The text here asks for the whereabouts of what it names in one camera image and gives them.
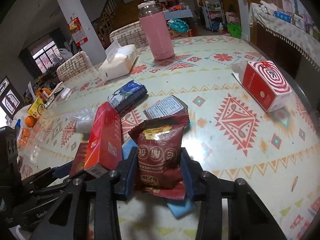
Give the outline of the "red white spiral box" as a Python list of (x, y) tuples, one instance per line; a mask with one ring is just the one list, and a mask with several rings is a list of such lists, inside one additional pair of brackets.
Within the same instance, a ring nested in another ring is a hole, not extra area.
[(292, 88), (272, 61), (241, 61), (231, 65), (234, 77), (267, 113), (286, 105)]

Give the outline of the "blue white tissue packet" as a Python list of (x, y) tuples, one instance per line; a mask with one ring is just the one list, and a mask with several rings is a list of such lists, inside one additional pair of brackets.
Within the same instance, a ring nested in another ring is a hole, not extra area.
[(148, 91), (143, 84), (131, 80), (117, 89), (107, 100), (118, 113), (123, 113), (146, 96), (147, 93)]

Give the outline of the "clear plastic bag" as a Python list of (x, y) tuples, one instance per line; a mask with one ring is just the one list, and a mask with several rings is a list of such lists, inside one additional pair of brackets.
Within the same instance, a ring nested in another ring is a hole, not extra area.
[(91, 132), (97, 107), (89, 107), (77, 110), (73, 113), (68, 113), (67, 118), (75, 121), (75, 131), (82, 135), (89, 134)]

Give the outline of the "orange fruit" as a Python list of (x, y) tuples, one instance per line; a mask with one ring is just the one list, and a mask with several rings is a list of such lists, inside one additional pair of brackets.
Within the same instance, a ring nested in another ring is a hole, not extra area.
[(29, 115), (25, 118), (25, 124), (27, 127), (32, 128), (36, 124), (37, 119), (34, 118), (33, 116)]

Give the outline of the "blue box on sideboard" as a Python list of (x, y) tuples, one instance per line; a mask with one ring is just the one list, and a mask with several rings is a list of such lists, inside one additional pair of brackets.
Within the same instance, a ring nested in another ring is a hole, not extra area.
[(281, 11), (274, 11), (273, 13), (274, 17), (280, 19), (280, 20), (283, 20), (287, 23), (291, 23), (291, 16), (284, 13), (284, 12), (281, 12)]

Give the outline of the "red wall calendar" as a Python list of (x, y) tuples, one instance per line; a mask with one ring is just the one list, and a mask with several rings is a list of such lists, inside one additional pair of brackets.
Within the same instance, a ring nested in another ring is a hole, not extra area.
[(72, 36), (76, 46), (81, 46), (88, 41), (87, 35), (86, 35), (78, 17), (72, 19), (68, 23), (68, 29), (71, 33), (71, 36)]

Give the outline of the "dark red box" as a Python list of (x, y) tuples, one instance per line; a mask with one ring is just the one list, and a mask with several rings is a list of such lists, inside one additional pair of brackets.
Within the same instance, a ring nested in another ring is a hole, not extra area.
[(84, 169), (86, 153), (87, 153), (87, 145), (88, 145), (87, 142), (80, 143), (78, 150), (76, 152), (75, 158), (73, 160), (73, 164), (71, 166), (71, 170), (69, 173), (70, 177)]

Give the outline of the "green bag on floor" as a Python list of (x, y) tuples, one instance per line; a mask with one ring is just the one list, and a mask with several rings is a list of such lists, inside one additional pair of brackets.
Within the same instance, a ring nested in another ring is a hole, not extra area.
[(232, 37), (241, 38), (241, 25), (237, 23), (228, 23), (227, 24), (228, 32)]

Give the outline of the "pink thermos bottle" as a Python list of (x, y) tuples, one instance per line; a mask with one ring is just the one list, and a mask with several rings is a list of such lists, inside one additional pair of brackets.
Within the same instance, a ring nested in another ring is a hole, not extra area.
[(139, 21), (148, 41), (153, 58), (166, 60), (174, 55), (167, 22), (155, 1), (138, 5)]

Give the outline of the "patterned chair behind bottle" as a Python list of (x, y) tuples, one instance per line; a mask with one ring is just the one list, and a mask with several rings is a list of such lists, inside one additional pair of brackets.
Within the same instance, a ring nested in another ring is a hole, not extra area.
[(146, 35), (139, 21), (130, 23), (110, 33), (110, 42), (117, 40), (121, 46), (134, 44), (136, 48), (148, 46)]

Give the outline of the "white tissue pack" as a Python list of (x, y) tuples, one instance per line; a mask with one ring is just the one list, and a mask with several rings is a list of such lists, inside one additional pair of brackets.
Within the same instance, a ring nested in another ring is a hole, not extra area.
[(138, 53), (134, 44), (121, 46), (117, 39), (105, 50), (106, 60), (99, 67), (99, 73), (106, 81), (129, 74)]

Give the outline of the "sideboard with lace cloth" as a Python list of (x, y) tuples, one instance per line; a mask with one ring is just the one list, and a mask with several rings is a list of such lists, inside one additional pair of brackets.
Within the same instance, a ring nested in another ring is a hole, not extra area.
[(319, 41), (261, 4), (249, 7), (251, 42), (300, 85), (311, 101), (319, 99)]

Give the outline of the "red carton box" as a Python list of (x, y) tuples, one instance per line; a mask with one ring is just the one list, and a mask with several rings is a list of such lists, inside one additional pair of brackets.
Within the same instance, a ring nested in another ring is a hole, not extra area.
[(100, 178), (116, 169), (122, 161), (121, 123), (118, 112), (109, 102), (97, 109), (87, 145), (84, 170)]

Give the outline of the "patterned chair near pillar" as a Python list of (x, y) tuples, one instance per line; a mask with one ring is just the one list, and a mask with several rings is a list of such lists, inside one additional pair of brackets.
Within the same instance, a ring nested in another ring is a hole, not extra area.
[(57, 68), (56, 74), (60, 81), (65, 82), (92, 67), (93, 64), (88, 55), (84, 51), (80, 51), (61, 64)]

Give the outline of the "dark red snack bag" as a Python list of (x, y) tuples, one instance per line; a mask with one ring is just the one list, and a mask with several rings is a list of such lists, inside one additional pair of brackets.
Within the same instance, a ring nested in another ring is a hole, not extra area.
[(145, 120), (129, 131), (137, 145), (135, 190), (157, 197), (183, 200), (185, 187), (180, 169), (187, 112)]

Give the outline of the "light blue packet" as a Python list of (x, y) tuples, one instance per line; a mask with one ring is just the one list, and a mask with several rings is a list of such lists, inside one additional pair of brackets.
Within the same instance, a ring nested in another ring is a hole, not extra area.
[[(127, 142), (123, 143), (123, 159), (127, 159), (130, 155), (131, 148), (136, 146), (137, 144), (132, 139), (129, 139)], [(165, 201), (175, 218), (182, 218), (195, 211), (197, 208), (196, 204), (192, 202), (188, 196), (185, 196), (184, 200), (165, 199)]]

